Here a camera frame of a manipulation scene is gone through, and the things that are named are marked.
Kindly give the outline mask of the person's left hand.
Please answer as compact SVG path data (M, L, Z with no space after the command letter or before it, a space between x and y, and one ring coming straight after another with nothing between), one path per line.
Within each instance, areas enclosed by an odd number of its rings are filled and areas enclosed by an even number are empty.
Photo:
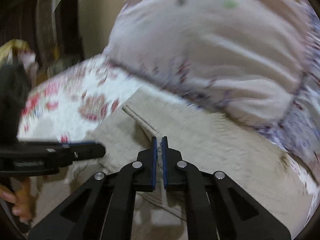
M13 204L12 214L17 216L22 223L30 222L33 218L31 201L31 181L29 177L19 178L21 188L12 193L1 184L1 199Z

